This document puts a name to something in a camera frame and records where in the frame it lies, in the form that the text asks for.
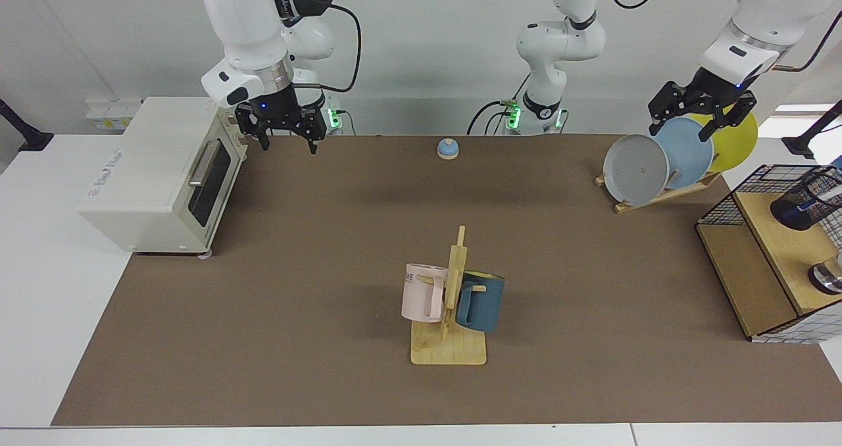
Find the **pink mug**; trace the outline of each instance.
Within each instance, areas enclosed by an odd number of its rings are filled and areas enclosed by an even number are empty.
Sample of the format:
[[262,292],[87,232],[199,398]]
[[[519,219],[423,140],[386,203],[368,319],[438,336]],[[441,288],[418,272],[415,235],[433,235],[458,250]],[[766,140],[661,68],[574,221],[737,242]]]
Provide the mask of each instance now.
[[446,278],[444,267],[408,263],[401,315],[421,323],[439,322],[445,311]]

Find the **gray plate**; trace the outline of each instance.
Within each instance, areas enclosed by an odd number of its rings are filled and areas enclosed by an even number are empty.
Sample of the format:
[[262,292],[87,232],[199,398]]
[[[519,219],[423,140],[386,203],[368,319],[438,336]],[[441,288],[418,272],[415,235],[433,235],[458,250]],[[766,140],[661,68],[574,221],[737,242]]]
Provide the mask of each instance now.
[[670,161],[658,142],[645,135],[626,135],[605,155],[605,187],[629,206],[643,206],[667,186]]

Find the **yellow plate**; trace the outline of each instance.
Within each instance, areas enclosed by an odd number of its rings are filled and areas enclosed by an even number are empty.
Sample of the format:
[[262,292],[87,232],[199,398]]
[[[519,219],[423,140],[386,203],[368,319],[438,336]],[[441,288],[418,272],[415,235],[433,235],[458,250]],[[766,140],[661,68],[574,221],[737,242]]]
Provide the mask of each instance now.
[[[727,107],[725,113],[728,113],[730,109],[730,107]],[[703,114],[688,114],[687,116],[701,123],[701,125],[705,125],[710,122],[710,119],[713,119],[713,116]],[[755,150],[757,119],[750,112],[743,123],[738,126],[727,126],[727,128],[713,134],[712,138],[714,159],[709,171],[719,173],[720,171],[731,170],[731,168],[743,163]]]

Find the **oven window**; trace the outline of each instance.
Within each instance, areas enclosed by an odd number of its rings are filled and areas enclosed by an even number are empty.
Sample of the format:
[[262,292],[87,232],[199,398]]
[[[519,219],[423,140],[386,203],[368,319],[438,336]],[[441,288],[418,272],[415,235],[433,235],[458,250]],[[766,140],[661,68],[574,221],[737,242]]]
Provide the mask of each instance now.
[[210,165],[210,173],[205,180],[205,185],[193,190],[193,196],[190,197],[187,209],[190,210],[190,213],[202,227],[208,224],[208,219],[211,217],[216,197],[222,190],[222,182],[225,180],[229,166],[231,166],[231,155],[225,149],[224,144],[220,145],[219,152],[216,153],[216,157]]

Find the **blue mug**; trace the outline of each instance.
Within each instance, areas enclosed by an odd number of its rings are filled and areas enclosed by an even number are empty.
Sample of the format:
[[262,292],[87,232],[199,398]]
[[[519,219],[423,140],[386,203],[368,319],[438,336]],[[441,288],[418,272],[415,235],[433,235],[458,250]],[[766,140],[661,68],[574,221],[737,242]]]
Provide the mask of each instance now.
[[457,306],[457,323],[468,329],[492,332],[497,328],[505,278],[466,271]]

